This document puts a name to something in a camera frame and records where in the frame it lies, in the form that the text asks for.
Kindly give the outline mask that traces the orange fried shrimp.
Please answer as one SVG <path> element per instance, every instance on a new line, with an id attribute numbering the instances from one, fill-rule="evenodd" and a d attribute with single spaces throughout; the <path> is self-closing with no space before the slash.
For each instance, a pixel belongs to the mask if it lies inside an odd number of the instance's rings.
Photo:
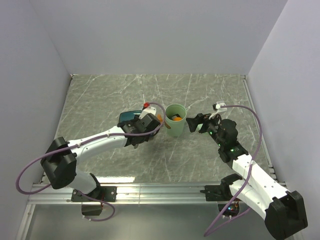
<path id="1" fill-rule="evenodd" d="M 163 118 L 160 114 L 157 115 L 157 119 L 162 123 L 163 122 Z"/>

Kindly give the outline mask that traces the white sushi roll piece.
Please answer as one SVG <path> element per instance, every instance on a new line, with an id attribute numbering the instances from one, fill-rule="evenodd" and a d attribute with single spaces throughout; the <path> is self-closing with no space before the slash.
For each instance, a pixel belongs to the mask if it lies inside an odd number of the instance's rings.
<path id="1" fill-rule="evenodd" d="M 181 119 L 181 117 L 178 114 L 175 114 L 171 117 L 171 119 L 174 121 L 175 119 Z"/>

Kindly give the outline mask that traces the teal square plate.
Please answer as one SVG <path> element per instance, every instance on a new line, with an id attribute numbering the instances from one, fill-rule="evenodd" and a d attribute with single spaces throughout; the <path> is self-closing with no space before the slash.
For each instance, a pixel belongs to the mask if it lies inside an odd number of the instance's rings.
<path id="1" fill-rule="evenodd" d="M 118 118 L 118 123 L 122 123 L 125 121 L 131 121 L 136 117 L 139 117 L 142 113 L 142 110 L 131 110 L 131 111 L 126 111 L 126 112 L 122 112 L 119 115 Z"/>

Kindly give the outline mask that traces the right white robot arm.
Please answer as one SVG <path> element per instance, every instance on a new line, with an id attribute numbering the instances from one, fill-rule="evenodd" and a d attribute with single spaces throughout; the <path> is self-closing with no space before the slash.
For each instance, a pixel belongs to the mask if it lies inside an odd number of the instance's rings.
<path id="1" fill-rule="evenodd" d="M 264 220 L 276 240 L 284 240 L 308 226 L 305 203 L 297 191 L 289 191 L 276 182 L 238 142 L 236 122 L 199 113 L 186 118 L 190 132 L 208 133 L 218 145 L 222 161 L 235 171 L 221 180 L 219 194 L 226 199 L 239 199 Z"/>

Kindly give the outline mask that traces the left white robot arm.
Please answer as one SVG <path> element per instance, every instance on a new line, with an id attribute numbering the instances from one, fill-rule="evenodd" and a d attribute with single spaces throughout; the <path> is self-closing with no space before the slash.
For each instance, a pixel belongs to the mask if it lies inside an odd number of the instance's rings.
<path id="1" fill-rule="evenodd" d="M 83 193 L 89 201 L 96 201 L 103 191 L 101 184 L 94 174 L 79 170 L 78 164 L 108 150 L 147 142 L 158 133 L 160 125 L 159 119 L 148 113 L 90 137 L 70 141 L 58 137 L 47 150 L 54 154 L 44 157 L 40 163 L 53 189 L 70 187 Z"/>

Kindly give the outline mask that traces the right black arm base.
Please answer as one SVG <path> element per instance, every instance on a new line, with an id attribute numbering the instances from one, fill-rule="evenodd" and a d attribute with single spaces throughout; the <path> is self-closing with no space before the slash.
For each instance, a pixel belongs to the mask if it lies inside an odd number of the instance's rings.
<path id="1" fill-rule="evenodd" d="M 233 173 L 221 179 L 220 185 L 212 184 L 205 185 L 204 189 L 199 192 L 205 194 L 205 200 L 207 202 L 228 202 L 233 195 L 230 191 L 230 185 L 232 185 L 237 180 L 243 180 L 243 178 Z M 239 199 L 235 199 L 223 212 L 222 216 L 225 217 L 235 217 L 240 212 Z"/>

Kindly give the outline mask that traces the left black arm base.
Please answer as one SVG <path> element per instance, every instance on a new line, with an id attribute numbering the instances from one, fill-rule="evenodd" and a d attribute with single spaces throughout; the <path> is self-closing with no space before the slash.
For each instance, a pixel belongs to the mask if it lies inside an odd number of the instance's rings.
<path id="1" fill-rule="evenodd" d="M 82 203 L 81 214 L 84 219 L 91 222 L 103 222 L 111 219 L 116 209 L 112 205 L 116 201 L 117 187 L 102 186 L 92 173 L 77 174 L 71 183 L 73 203 Z M 111 214 L 106 218 L 98 219 L 104 206 L 109 206 Z"/>

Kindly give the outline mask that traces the mint green canister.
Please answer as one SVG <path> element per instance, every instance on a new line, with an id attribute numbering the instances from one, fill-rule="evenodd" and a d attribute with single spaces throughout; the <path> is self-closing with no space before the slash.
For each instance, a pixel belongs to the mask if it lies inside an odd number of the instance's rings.
<path id="1" fill-rule="evenodd" d="M 184 130 L 187 117 L 186 108 L 178 103 L 170 104 L 165 109 L 166 132 L 171 137 L 179 137 Z"/>

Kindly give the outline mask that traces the aluminium front rail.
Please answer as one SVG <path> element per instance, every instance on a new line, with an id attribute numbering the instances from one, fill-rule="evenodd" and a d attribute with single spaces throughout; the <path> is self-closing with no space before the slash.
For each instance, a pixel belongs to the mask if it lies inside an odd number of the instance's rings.
<path id="1" fill-rule="evenodd" d="M 216 182 L 169 182 L 169 183 L 111 183 L 115 186 L 116 197 L 112 205 L 174 205 L 174 204 L 210 204 L 201 191 L 206 185 L 218 185 Z M 72 201 L 73 189 L 65 187 L 43 191 L 28 197 L 29 205 L 80 205 Z"/>

